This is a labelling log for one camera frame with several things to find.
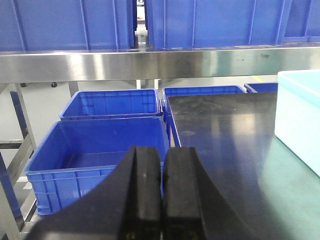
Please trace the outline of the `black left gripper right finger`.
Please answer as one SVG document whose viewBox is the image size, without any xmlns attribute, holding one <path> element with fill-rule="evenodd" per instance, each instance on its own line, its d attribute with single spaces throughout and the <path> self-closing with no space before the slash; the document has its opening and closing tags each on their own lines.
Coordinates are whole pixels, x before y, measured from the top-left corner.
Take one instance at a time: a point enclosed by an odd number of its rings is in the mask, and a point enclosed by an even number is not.
<svg viewBox="0 0 320 240">
<path fill-rule="evenodd" d="M 167 151 L 162 174 L 165 240 L 266 240 L 258 221 L 241 212 L 210 178 L 194 147 Z"/>
</svg>

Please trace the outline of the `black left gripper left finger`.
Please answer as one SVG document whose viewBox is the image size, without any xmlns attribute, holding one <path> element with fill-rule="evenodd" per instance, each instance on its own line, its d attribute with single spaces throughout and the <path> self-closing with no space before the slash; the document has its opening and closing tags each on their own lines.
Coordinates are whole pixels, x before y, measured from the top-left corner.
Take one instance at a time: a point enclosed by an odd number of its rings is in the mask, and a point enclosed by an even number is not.
<svg viewBox="0 0 320 240">
<path fill-rule="evenodd" d="M 27 240 L 158 240 L 161 165 L 155 147 L 132 146 L 93 190 L 38 221 Z"/>
</svg>

